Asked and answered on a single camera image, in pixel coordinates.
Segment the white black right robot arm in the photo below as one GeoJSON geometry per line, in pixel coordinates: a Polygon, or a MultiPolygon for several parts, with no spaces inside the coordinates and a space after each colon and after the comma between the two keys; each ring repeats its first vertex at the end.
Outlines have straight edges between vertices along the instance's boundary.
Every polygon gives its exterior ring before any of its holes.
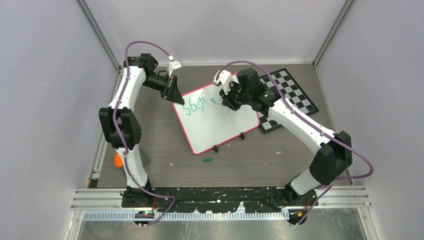
{"type": "Polygon", "coordinates": [[[281,92],[278,86],[266,87],[256,70],[246,68],[236,75],[219,70],[213,84],[222,87],[222,105],[237,111],[243,105],[282,125],[300,139],[314,154],[310,166],[287,183],[282,192],[285,201],[299,205],[310,190],[330,185],[353,162],[351,137],[334,132],[312,120],[281,92]]]}

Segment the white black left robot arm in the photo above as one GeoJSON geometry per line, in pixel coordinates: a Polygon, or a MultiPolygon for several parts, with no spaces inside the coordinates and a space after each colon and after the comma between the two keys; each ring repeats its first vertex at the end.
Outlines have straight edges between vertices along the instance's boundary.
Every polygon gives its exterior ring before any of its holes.
{"type": "Polygon", "coordinates": [[[178,78],[173,74],[173,70],[181,68],[181,62],[169,56],[167,70],[155,72],[158,64],[149,53],[128,57],[117,93],[109,106],[98,112],[104,138],[123,163],[126,190],[122,196],[127,201],[135,200],[141,207],[148,207],[159,195],[151,190],[140,153],[142,128],[133,112],[140,88],[157,90],[164,100],[180,105],[185,103],[178,89],[178,78]]]}

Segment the black and white chessboard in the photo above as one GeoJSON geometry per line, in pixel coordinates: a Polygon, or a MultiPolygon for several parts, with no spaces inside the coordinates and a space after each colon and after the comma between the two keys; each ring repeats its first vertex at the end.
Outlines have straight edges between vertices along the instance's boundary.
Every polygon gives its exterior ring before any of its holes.
{"type": "MultiPolygon", "coordinates": [[[[304,114],[310,116],[320,111],[286,68],[273,71],[270,75],[284,96],[304,114]]],[[[258,119],[260,121],[259,128],[263,134],[282,127],[281,124],[271,120],[269,117],[265,117],[260,112],[258,113],[258,119]]]]}

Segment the pink-framed whiteboard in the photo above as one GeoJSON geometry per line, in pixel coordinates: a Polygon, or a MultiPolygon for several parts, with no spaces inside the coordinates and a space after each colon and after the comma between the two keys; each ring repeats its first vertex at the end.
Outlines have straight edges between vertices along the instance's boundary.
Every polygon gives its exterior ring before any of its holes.
{"type": "Polygon", "coordinates": [[[184,105],[173,103],[173,109],[191,152],[200,155],[247,133],[260,125],[258,113],[248,105],[234,111],[222,104],[223,88],[208,83],[182,95],[184,105]]]}

